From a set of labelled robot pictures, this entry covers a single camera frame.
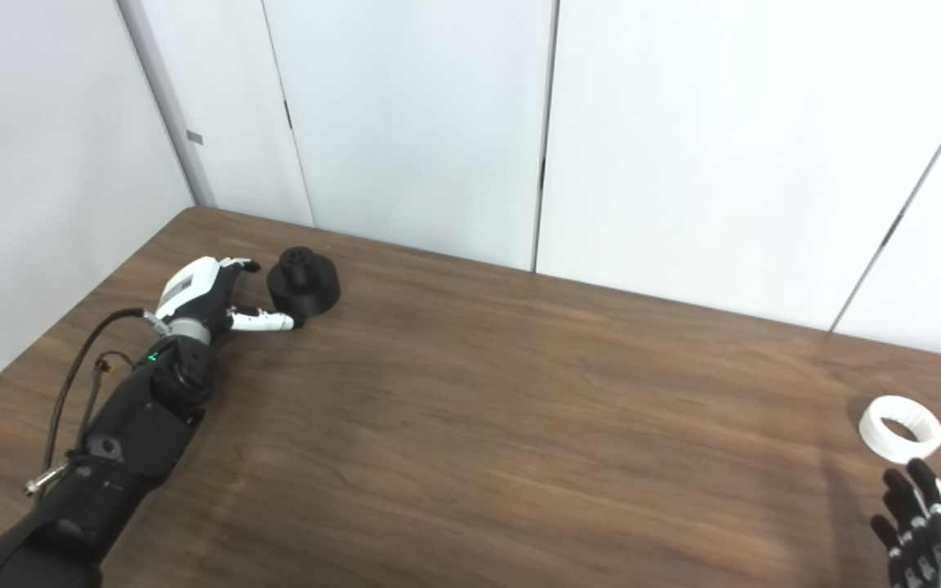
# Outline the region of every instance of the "robotic arm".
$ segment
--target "robotic arm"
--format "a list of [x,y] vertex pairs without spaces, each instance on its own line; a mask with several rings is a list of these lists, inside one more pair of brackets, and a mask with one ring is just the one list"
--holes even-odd
[[921,459],[907,464],[912,483],[899,470],[886,470],[883,514],[870,521],[888,550],[892,588],[941,588],[941,480]]
[[310,249],[281,256],[268,278],[288,314],[231,305],[235,283],[259,265],[202,257],[169,279],[145,313],[161,338],[136,362],[67,461],[31,480],[41,498],[0,536],[0,588],[97,588],[100,563],[145,496],[160,487],[202,423],[212,397],[213,338],[287,331],[340,297],[336,269]]

